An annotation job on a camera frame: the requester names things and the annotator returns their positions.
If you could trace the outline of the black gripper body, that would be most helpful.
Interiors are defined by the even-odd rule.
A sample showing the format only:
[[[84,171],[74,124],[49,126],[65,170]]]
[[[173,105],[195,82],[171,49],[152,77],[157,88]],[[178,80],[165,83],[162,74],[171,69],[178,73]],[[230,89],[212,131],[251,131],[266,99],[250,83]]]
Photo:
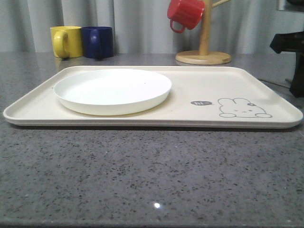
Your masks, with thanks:
[[[286,33],[286,34],[275,34],[270,47],[277,53],[280,54],[282,51],[285,52],[304,52],[304,33]]]

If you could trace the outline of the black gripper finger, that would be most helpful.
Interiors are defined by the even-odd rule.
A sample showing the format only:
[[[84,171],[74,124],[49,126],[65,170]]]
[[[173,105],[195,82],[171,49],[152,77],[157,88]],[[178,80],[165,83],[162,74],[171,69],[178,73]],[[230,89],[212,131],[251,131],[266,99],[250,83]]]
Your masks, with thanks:
[[[296,53],[295,71],[289,91],[296,98],[304,96],[304,54],[300,52]]]

